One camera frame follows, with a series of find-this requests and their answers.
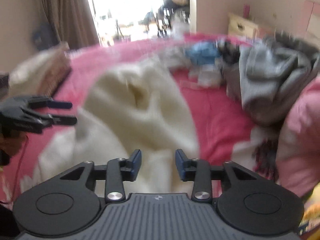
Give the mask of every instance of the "hand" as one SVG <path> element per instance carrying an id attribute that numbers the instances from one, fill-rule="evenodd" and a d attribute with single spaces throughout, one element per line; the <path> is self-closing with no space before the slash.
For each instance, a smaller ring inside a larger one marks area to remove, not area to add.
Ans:
<path id="1" fill-rule="evenodd" d="M 17 138 L 4 138 L 0 135 L 0 150 L 4 150 L 9 156 L 15 156 L 21 149 L 27 136 L 25 132 L 20 132 Z"/>

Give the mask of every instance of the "brown curtain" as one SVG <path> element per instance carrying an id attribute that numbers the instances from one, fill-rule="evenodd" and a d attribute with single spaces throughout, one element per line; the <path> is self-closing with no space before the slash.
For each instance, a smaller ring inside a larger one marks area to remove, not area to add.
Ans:
<path id="1" fill-rule="evenodd" d="M 41 0 L 48 22 L 70 49 L 99 43 L 88 0 Z"/>

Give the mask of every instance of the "wire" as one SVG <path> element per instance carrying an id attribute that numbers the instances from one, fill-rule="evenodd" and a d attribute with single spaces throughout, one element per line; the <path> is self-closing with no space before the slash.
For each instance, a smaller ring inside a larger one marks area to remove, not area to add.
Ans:
<path id="1" fill-rule="evenodd" d="M 11 196 L 11 199 L 9 202 L 2 202 L 0 201 L 0 204 L 2 205 L 9 205 L 12 203 L 12 201 L 14 200 L 14 195 L 16 193 L 16 188 L 17 188 L 17 184 L 18 184 L 18 174 L 19 174 L 19 171 L 20 171 L 20 167 L 21 167 L 21 164 L 22 164 L 22 159 L 24 157 L 24 154 L 26 152 L 26 149 L 27 149 L 27 146 L 28 146 L 28 143 L 29 143 L 29 137 L 26 136 L 26 142 L 23 146 L 23 150 L 22 150 L 22 153 L 21 153 L 21 156 L 20 156 L 20 159 L 19 159 L 19 162 L 18 162 L 18 167 L 17 167 L 17 170 L 16 170 L 16 175 L 14 177 L 14 184 L 13 184 L 13 191 L 12 191 L 12 196 Z"/>

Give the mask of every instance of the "blue cloth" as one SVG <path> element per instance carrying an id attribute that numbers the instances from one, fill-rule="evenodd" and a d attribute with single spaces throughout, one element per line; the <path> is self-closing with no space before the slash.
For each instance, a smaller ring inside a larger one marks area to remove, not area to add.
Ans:
<path id="1" fill-rule="evenodd" d="M 215 59 L 220 57 L 216 43 L 212 41 L 196 43 L 185 50 L 185 55 L 190 58 L 193 65 L 214 64 Z"/>

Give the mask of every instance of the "pink bed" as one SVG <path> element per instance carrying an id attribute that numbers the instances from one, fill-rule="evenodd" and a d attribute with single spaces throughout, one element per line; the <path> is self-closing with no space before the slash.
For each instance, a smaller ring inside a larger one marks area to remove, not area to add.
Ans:
<path id="1" fill-rule="evenodd" d="M 78 56 L 71 60 L 72 72 L 58 90 L 55 99 L 71 101 L 73 109 L 68 112 L 76 114 L 77 107 L 83 104 L 93 82 L 107 68 L 123 62 L 136 61 L 143 55 L 170 45 L 217 38 L 219 37 L 197 34 L 186 36 L 184 41 L 142 40 L 122 43 L 108 48 L 95 46 L 83 49 Z M 233 39 L 233 42 L 241 43 L 236 39 Z M 224 161 L 232 159 L 234 146 L 250 141 L 254 127 L 250 117 L 242 111 L 241 104 L 227 97 L 224 86 L 219 89 L 189 88 L 185 85 L 188 75 L 183 70 L 173 73 L 173 77 L 190 107 L 196 125 L 201 158 L 215 165 L 221 165 Z M 30 180 L 33 177 L 38 155 L 43 151 L 52 136 L 61 129 L 64 128 L 54 127 L 45 130 L 42 135 L 28 135 L 29 143 L 18 173 L 18 185 L 13 194 L 13 199 L 20 194 L 21 190 L 24 190 L 23 181 Z M 1 201 L 7 201 L 11 198 L 20 155 L 21 153 L 12 158 L 11 163 L 0 174 Z"/>

